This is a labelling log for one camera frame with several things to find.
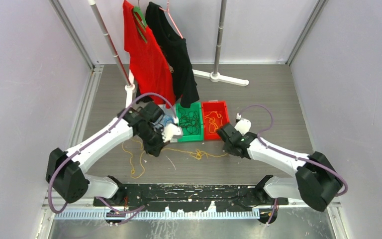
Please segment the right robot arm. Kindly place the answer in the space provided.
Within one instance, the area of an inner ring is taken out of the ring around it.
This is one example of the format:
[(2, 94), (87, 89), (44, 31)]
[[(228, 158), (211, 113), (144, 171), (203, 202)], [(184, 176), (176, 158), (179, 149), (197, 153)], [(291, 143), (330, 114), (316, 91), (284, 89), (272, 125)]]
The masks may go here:
[(261, 204), (279, 198), (297, 199), (323, 212), (335, 197), (347, 191), (346, 182), (321, 152), (291, 151), (255, 133), (242, 133), (230, 123), (217, 130), (217, 134), (226, 153), (266, 163), (289, 175), (288, 178), (267, 175), (256, 185), (254, 192)]

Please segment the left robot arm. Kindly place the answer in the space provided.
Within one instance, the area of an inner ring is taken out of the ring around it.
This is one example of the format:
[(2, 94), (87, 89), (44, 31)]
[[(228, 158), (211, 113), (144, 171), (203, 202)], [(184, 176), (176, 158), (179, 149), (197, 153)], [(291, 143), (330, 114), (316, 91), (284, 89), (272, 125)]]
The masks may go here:
[(82, 143), (67, 149), (50, 152), (45, 180), (67, 204), (82, 197), (94, 197), (98, 205), (103, 201), (112, 206), (124, 202), (126, 189), (113, 176), (88, 175), (88, 170), (119, 144), (138, 136), (145, 152), (158, 156), (166, 145), (162, 129), (157, 126), (164, 111), (150, 102), (137, 109), (122, 110), (107, 126)]

